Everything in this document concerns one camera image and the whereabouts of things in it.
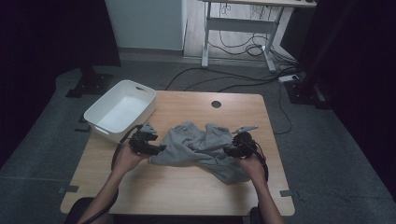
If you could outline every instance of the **wooden table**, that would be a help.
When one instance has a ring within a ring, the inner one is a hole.
[[[148,119],[157,130],[158,145],[171,127],[184,121],[201,130],[215,123],[234,131],[241,126],[259,125],[250,133],[261,146],[269,167],[269,188],[283,216],[294,213],[291,197],[281,197],[288,190],[282,162],[262,97],[258,94],[157,91],[157,108]],[[219,101],[220,108],[211,103]],[[116,148],[114,142],[92,133],[61,211],[68,213],[81,197],[94,197],[110,174],[110,163]],[[251,181],[225,185],[197,166],[160,166],[142,161],[120,184],[120,195],[111,208],[112,214],[246,216],[258,199]]]
[[[267,62],[270,72],[276,72],[274,66],[274,59],[270,54],[271,46],[273,45],[276,30],[282,17],[284,7],[315,7],[315,1],[308,3],[305,0],[201,0],[207,2],[207,15],[205,26],[205,41],[202,50],[202,67],[208,67],[209,64],[209,46],[208,38],[209,31],[232,31],[255,34],[268,34],[269,39],[266,41],[266,46],[262,46],[263,55]],[[229,18],[214,18],[211,17],[210,11],[212,3],[229,3],[229,4],[245,4],[245,5],[259,5],[279,7],[276,19],[274,21],[254,21],[254,20],[239,20]]]

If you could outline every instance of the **power strip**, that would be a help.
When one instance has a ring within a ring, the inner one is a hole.
[[[299,79],[299,77],[297,75],[291,75],[291,76],[280,77],[277,81],[279,83],[283,83],[283,82],[287,82],[287,81],[295,81],[298,79]]]

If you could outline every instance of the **white plastic basket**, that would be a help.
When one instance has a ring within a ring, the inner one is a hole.
[[[136,124],[144,123],[156,108],[156,91],[131,80],[111,88],[85,113],[93,130],[118,143]]]

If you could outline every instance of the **standing desk frame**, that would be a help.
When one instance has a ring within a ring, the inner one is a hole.
[[[268,34],[268,39],[265,46],[262,46],[263,55],[267,62],[270,72],[276,72],[274,59],[270,54],[271,46],[273,45],[276,35],[277,27],[279,26],[280,18],[282,17],[284,7],[315,7],[316,3],[307,3],[305,0],[204,0],[208,3],[206,14],[206,27],[205,27],[205,41],[202,49],[202,67],[208,67],[209,64],[209,31],[232,31],[243,33],[258,33]],[[214,18],[210,16],[212,3],[230,3],[230,4],[247,4],[247,5],[262,5],[280,7],[274,21],[254,21],[254,20],[240,20],[229,18]]]

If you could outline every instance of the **desk leg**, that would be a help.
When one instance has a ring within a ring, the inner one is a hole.
[[[277,14],[276,20],[274,22],[274,27],[272,28],[272,31],[271,31],[271,34],[270,34],[270,38],[269,38],[266,46],[262,47],[262,50],[264,52],[265,61],[267,61],[268,69],[272,73],[276,72],[276,68],[275,68],[275,65],[274,65],[274,58],[272,57],[272,55],[270,53],[270,49],[271,49],[271,46],[272,46],[272,44],[274,42],[274,39],[275,39],[277,27],[279,26],[279,21],[280,21],[280,18],[282,17],[283,9],[284,9],[283,7],[280,7],[279,13]]]
[[[212,8],[212,3],[207,3],[207,15],[206,15],[206,23],[205,23],[205,41],[204,46],[202,48],[202,67],[207,68],[209,65],[209,46],[207,45],[209,39],[209,23],[210,23],[210,9]]]

